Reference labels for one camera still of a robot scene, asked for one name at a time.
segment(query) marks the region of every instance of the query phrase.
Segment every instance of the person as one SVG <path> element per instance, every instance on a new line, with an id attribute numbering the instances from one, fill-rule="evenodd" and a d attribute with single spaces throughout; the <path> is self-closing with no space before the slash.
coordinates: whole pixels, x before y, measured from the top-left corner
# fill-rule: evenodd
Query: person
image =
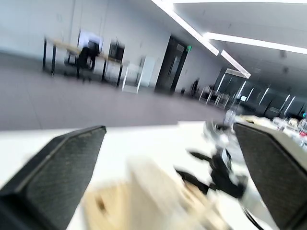
<path id="1" fill-rule="evenodd" d="M 191 89 L 191 96 L 192 96 L 192 97 L 194 97 L 195 94 L 196 94 L 196 92 L 197 92 L 197 87 L 198 87 L 199 81 L 200 81 L 200 78 L 197 78 L 197 79 L 194 81 L 193 85 L 192 85 L 192 89 Z"/>

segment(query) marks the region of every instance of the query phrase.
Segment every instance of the floor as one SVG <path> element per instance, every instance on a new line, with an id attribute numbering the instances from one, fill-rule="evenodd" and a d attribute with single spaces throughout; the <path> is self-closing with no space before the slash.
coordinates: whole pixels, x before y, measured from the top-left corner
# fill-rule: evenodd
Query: floor
<path id="1" fill-rule="evenodd" d="M 172 125 L 222 120 L 224 111 L 180 95 L 122 92 L 42 72 L 40 62 L 0 56 L 0 130 Z"/>

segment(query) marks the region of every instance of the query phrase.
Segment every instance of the doorway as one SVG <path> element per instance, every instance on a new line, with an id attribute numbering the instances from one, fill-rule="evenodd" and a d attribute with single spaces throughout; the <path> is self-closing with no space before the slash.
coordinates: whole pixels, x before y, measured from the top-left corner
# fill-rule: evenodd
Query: doorway
<path id="1" fill-rule="evenodd" d="M 187 45 L 171 36 L 168 41 L 155 89 L 174 92 L 188 51 Z"/>

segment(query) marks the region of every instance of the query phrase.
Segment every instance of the cable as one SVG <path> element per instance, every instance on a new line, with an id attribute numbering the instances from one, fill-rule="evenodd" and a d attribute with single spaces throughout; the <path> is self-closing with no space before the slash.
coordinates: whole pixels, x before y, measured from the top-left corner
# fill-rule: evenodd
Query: cable
<path id="1" fill-rule="evenodd" d="M 244 214 L 246 215 L 246 217 L 249 219 L 249 221 L 259 230 L 264 230 L 257 222 L 256 220 L 251 216 L 251 214 L 249 213 L 249 211 L 244 208 L 243 206 L 241 206 Z"/>

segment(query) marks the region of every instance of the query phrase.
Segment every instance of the white table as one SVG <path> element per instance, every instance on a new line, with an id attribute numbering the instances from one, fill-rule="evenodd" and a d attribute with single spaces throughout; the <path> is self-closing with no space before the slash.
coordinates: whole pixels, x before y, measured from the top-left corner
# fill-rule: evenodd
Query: white table
<path id="1" fill-rule="evenodd" d="M 0 132 L 0 188 L 53 137 L 70 130 L 37 130 Z M 146 155 L 174 179 L 173 166 L 192 172 L 204 182 L 210 181 L 210 167 L 186 153 L 193 147 L 212 155 L 214 145 L 202 138 L 202 123 L 179 126 L 146 126 L 108 128 L 97 159 L 89 188 L 101 187 L 115 180 L 127 179 L 126 161 L 133 155 Z M 225 220 L 235 230 L 256 230 L 243 214 L 238 201 L 222 192 L 214 193 Z M 270 228 L 259 221 L 264 229 Z M 69 230 L 86 230 L 81 205 L 68 226 Z"/>

